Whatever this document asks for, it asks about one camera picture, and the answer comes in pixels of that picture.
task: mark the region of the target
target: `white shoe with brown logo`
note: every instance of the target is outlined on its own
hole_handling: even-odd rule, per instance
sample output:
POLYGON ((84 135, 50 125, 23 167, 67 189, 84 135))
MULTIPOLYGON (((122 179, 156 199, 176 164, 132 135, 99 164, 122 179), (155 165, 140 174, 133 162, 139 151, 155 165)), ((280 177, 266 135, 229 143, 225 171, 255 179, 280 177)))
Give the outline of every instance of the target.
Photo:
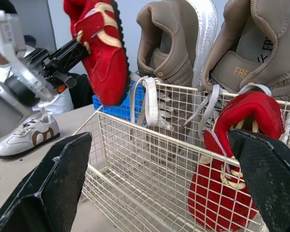
POLYGON ((0 159, 26 155, 59 136, 59 126, 52 115, 27 120, 0 143, 0 159))

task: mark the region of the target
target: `tan sneaker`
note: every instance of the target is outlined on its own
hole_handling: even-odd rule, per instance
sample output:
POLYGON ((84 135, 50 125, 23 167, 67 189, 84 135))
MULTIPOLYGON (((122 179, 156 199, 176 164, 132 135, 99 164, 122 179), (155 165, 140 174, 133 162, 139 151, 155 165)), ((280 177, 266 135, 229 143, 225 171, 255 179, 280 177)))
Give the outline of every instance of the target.
MULTIPOLYGON (((192 87, 194 76, 200 79, 201 69, 216 36, 217 12, 212 2, 209 0, 152 2, 140 11, 137 23, 142 28, 137 57, 141 76, 157 77, 165 84, 192 87)), ((190 124, 186 128, 182 125, 192 112, 192 99, 191 97, 187 99, 185 93, 187 91, 173 88, 172 94, 168 95, 169 101, 162 100, 161 96, 159 98, 160 111, 172 108, 171 115, 169 112, 161 113, 163 120, 171 124, 171 130, 161 126, 149 128, 185 141, 190 124)), ((166 157, 172 158, 171 154, 167 154, 168 151, 174 154, 179 152, 175 146, 169 147, 170 145, 162 142, 158 144, 158 141, 151 143, 158 145, 152 153, 162 158, 159 162, 166 161, 166 157)))
POLYGON ((253 82, 290 102, 290 0, 229 0, 224 18, 203 69, 205 90, 218 83, 237 93, 253 82))

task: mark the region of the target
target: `gray table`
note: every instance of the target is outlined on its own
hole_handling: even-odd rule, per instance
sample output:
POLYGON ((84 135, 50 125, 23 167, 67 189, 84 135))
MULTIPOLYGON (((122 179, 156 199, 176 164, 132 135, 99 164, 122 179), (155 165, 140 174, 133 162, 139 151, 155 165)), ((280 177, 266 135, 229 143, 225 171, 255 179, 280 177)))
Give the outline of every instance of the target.
MULTIPOLYGON (((55 116, 60 128, 60 139, 72 135, 93 112, 93 107, 89 105, 55 116)), ((13 161, 0 160, 0 207, 22 178, 39 164, 49 148, 56 141, 41 147, 23 158, 13 161)), ((85 201, 79 203, 72 231, 117 232, 119 230, 90 201, 85 201)))

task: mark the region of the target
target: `red shoe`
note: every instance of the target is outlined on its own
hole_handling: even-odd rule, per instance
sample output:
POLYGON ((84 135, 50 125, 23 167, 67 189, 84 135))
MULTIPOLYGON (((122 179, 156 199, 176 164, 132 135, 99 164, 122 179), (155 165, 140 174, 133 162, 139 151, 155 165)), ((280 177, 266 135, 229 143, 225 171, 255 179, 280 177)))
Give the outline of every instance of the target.
POLYGON ((90 56, 83 60, 93 92, 103 105, 121 105, 130 86, 121 20, 114 0, 64 0, 71 32, 90 56))
MULTIPOLYGON (((234 98, 220 112, 215 132, 205 131, 206 149, 234 158, 227 137, 228 130, 234 125, 275 139, 284 133, 279 104, 266 94, 250 92, 234 98)), ((203 164, 196 167, 197 174, 193 176, 190 186, 189 211, 199 224, 217 232, 244 228, 247 219, 255 217, 257 208, 239 174, 239 168, 229 165, 228 172, 225 162, 217 159, 200 163, 203 164)))

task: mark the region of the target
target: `dark hair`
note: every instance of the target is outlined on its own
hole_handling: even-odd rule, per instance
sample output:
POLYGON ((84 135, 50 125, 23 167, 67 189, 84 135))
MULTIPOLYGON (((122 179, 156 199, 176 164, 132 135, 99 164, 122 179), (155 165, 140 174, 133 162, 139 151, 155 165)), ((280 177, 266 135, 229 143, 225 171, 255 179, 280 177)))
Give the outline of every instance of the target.
POLYGON ((7 14, 17 14, 15 7, 9 0, 0 0, 0 10, 5 11, 7 14))
POLYGON ((36 39, 32 35, 24 35, 26 44, 37 45, 36 39))

